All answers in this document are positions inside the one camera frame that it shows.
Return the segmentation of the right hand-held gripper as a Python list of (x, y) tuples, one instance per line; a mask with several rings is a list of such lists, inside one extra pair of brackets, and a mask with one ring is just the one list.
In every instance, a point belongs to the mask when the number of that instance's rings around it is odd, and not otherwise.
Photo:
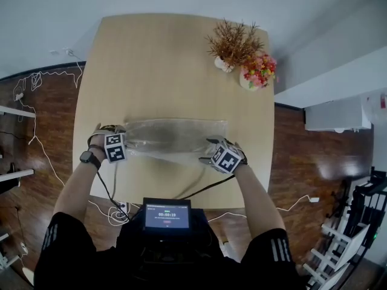
[(241, 161), (234, 146), (227, 144), (226, 139), (220, 135), (209, 136), (206, 140), (211, 144), (216, 144), (216, 151), (210, 158), (200, 157), (199, 162), (212, 166), (221, 173), (232, 174)]

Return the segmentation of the person's right hand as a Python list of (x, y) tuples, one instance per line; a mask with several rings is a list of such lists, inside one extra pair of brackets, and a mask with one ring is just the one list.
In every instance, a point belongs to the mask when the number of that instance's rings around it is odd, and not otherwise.
[(240, 145), (237, 142), (235, 142), (233, 146), (236, 149), (236, 151), (239, 154), (239, 156), (241, 157), (240, 164), (247, 165), (248, 164), (247, 156), (244, 153), (244, 151), (241, 149)]

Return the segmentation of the person's left hand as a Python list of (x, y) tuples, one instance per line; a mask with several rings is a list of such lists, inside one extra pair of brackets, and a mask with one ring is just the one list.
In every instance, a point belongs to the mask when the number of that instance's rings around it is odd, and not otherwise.
[(89, 136), (87, 140), (89, 149), (98, 149), (101, 153), (106, 156), (105, 153), (105, 130), (101, 129), (101, 123), (99, 123), (94, 132)]

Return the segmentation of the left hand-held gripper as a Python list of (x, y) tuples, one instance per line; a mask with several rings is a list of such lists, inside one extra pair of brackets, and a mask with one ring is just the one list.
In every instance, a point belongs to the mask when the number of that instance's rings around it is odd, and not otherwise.
[(127, 160), (126, 155), (126, 129), (121, 125), (102, 126), (105, 130), (105, 153), (109, 163)]

